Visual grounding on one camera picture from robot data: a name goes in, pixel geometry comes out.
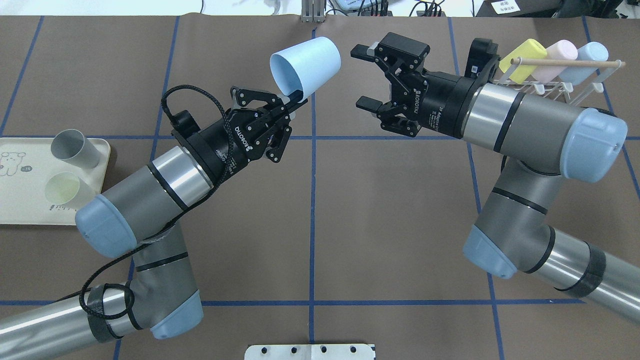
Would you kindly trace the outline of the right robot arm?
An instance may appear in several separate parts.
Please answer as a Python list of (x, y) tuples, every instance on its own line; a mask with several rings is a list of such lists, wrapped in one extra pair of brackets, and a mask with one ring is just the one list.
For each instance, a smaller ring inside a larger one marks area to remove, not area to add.
[(428, 44), (393, 32), (355, 45), (350, 56), (377, 65), (390, 82), (388, 102), (361, 96), (356, 107), (387, 132), (413, 138), (428, 129), (503, 155), (462, 248), (466, 259), (505, 280), (531, 274), (638, 324), (638, 267), (545, 223), (565, 180), (595, 183), (608, 173), (626, 122), (493, 84), (500, 57), (491, 39), (472, 41), (464, 76), (426, 70), (429, 52)]

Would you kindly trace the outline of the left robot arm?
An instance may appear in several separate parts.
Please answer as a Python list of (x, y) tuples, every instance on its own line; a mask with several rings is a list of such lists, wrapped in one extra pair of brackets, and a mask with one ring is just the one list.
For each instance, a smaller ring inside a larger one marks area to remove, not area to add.
[(178, 337), (204, 311), (179, 219), (260, 158), (277, 163), (304, 89), (281, 94), (231, 87), (224, 110), (209, 92), (178, 85), (160, 105), (178, 141), (95, 196), (75, 215), (83, 239), (110, 262), (81, 289), (1, 321), (3, 360), (53, 359), (139, 330)]

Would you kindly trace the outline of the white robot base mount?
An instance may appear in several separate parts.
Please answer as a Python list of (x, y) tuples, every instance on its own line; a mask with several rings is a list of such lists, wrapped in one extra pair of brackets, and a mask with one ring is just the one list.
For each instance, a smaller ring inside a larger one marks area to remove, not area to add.
[(249, 346), (245, 360), (375, 360), (373, 344), (255, 344)]

